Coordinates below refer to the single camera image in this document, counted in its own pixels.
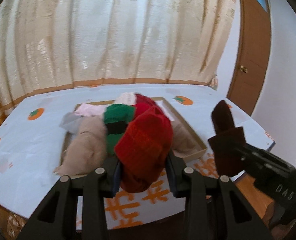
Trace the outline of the beige knitted underwear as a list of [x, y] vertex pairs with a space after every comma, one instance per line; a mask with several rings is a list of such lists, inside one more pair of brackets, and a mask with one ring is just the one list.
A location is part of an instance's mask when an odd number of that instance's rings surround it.
[[100, 117], [84, 118], [76, 137], [67, 148], [62, 164], [53, 172], [59, 176], [79, 176], [99, 168], [108, 156], [106, 133], [106, 126]]

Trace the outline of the dark maroon underwear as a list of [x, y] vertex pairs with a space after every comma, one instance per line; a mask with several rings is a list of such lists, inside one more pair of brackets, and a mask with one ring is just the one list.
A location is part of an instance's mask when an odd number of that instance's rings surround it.
[[211, 113], [216, 135], [208, 139], [219, 176], [234, 177], [243, 170], [237, 147], [246, 143], [244, 130], [236, 127], [228, 104], [222, 100]]

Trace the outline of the bright red knitted underwear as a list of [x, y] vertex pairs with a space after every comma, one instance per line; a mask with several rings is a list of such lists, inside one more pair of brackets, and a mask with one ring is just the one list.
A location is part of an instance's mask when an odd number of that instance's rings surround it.
[[124, 167], [121, 188], [128, 193], [140, 193], [157, 181], [172, 139], [171, 122], [156, 107], [131, 121], [114, 148]]

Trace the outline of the tan underwear in tray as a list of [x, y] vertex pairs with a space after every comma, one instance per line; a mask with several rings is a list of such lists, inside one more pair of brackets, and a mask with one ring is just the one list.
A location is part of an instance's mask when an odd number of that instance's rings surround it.
[[171, 125], [173, 129], [172, 150], [180, 157], [194, 154], [198, 147], [183, 124], [178, 120], [174, 120], [171, 121]]

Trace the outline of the white grey underwear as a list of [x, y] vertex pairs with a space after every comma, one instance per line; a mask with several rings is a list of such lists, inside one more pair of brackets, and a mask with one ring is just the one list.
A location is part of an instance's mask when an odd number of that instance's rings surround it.
[[84, 116], [82, 115], [76, 115], [73, 112], [69, 112], [62, 117], [59, 127], [63, 128], [70, 134], [77, 134], [83, 118]]

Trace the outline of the pink white lace underwear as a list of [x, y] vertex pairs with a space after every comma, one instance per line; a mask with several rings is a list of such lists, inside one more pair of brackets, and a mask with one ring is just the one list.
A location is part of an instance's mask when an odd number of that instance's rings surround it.
[[[114, 100], [113, 104], [122, 104], [132, 106], [137, 102], [137, 96], [134, 92], [123, 93], [117, 99]], [[74, 114], [77, 116], [101, 116], [106, 110], [109, 104], [104, 103], [100, 105], [92, 105], [90, 103], [82, 103], [77, 109], [74, 111]]]

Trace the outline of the green black underwear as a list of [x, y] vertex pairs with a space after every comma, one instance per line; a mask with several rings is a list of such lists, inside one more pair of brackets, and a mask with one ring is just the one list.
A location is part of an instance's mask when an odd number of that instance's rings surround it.
[[104, 124], [107, 129], [106, 146], [109, 155], [115, 155], [114, 147], [133, 120], [135, 111], [135, 107], [124, 104], [112, 104], [106, 108]]

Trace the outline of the dark red underwear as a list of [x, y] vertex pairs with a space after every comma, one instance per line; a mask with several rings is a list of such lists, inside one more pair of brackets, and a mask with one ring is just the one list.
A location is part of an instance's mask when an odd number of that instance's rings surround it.
[[156, 102], [143, 94], [136, 93], [136, 103], [145, 103], [149, 106], [157, 106]]

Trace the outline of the shallow cardboard tray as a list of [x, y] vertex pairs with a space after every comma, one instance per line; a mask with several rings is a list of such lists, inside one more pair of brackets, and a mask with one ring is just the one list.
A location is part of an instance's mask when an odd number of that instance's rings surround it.
[[188, 163], [201, 158], [207, 150], [199, 135], [181, 114], [164, 98], [152, 97], [174, 125], [173, 153]]

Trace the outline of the white tablecloth orange print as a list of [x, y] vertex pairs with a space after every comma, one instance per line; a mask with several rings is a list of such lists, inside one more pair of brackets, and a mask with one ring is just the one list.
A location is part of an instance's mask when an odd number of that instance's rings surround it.
[[[59, 166], [66, 131], [59, 127], [64, 114], [84, 102], [114, 101], [122, 93], [136, 92], [163, 98], [193, 128], [208, 149], [200, 159], [187, 163], [202, 175], [217, 178], [212, 150], [207, 140], [215, 135], [211, 112], [225, 100], [231, 107], [235, 125], [242, 126], [247, 143], [270, 151], [275, 142], [249, 115], [207, 86], [175, 84], [105, 85], [75, 88], [25, 98], [0, 126], [0, 205], [29, 218], [59, 179]], [[169, 190], [167, 176], [145, 192], [123, 190], [105, 199], [109, 229], [154, 222], [184, 211], [185, 199], [176, 199]]]

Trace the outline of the brown wooden door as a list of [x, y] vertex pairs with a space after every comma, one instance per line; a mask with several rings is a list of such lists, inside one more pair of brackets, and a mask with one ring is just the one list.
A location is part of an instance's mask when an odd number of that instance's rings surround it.
[[228, 99], [248, 115], [263, 88], [271, 49], [268, 0], [240, 0], [241, 31]]

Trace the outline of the cream patterned curtain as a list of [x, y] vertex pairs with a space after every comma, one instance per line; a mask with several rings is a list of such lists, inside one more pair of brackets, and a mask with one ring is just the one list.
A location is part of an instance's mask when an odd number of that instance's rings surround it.
[[236, 0], [1, 0], [0, 120], [54, 90], [208, 85], [235, 8]]

